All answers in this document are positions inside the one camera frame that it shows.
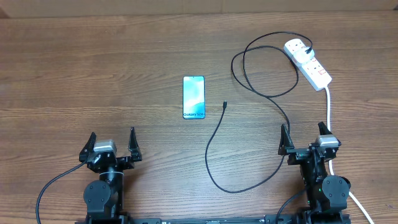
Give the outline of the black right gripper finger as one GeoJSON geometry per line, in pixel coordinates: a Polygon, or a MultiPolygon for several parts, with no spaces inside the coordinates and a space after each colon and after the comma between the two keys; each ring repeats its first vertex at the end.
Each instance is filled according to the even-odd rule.
{"type": "Polygon", "coordinates": [[[280,134],[280,143],[278,149],[278,155],[286,156],[293,153],[295,147],[291,140],[289,131],[286,128],[285,124],[281,125],[281,134],[280,134]]]}
{"type": "Polygon", "coordinates": [[[331,135],[332,132],[327,128],[326,124],[321,121],[318,123],[320,135],[331,135]]]}

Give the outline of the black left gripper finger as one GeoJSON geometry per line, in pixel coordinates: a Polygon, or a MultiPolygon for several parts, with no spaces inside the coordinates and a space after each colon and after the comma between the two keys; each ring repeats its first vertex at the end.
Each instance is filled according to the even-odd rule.
{"type": "Polygon", "coordinates": [[[128,150],[131,153],[131,158],[134,162],[139,162],[142,160],[142,153],[137,143],[136,132],[134,127],[131,127],[128,150]]]}
{"type": "Polygon", "coordinates": [[[90,153],[93,152],[95,142],[96,142],[96,134],[92,132],[87,143],[79,153],[78,159],[80,162],[85,162],[88,160],[90,153]]]}

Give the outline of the blue Galaxy smartphone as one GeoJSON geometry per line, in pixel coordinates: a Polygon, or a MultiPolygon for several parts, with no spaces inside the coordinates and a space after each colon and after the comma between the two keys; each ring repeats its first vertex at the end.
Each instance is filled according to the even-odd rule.
{"type": "Polygon", "coordinates": [[[205,118],[205,77],[183,77],[183,118],[205,118]]]}

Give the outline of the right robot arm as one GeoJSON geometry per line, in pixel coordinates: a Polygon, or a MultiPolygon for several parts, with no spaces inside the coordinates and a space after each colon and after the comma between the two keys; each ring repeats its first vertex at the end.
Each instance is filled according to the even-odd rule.
{"type": "Polygon", "coordinates": [[[348,215],[342,211],[347,208],[347,198],[351,188],[350,181],[342,176],[329,175],[325,163],[336,157],[341,146],[323,122],[318,123],[320,134],[307,148],[296,149],[289,131],[283,124],[278,155],[287,156],[288,165],[299,165],[304,189],[286,201],[279,209],[275,222],[283,223],[350,223],[348,215]],[[281,218],[283,209],[297,197],[307,195],[307,207],[297,210],[294,215],[281,218]]]}

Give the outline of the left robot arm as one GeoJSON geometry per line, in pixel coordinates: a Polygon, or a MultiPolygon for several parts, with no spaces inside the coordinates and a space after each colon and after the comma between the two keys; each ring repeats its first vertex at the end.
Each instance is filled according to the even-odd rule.
{"type": "Polygon", "coordinates": [[[127,147],[129,156],[117,156],[117,147],[112,139],[97,141],[91,133],[88,142],[79,154],[79,161],[99,174],[99,179],[90,182],[84,192],[87,214],[85,223],[133,223],[124,211],[124,171],[134,168],[142,160],[142,154],[132,127],[127,147]]]}

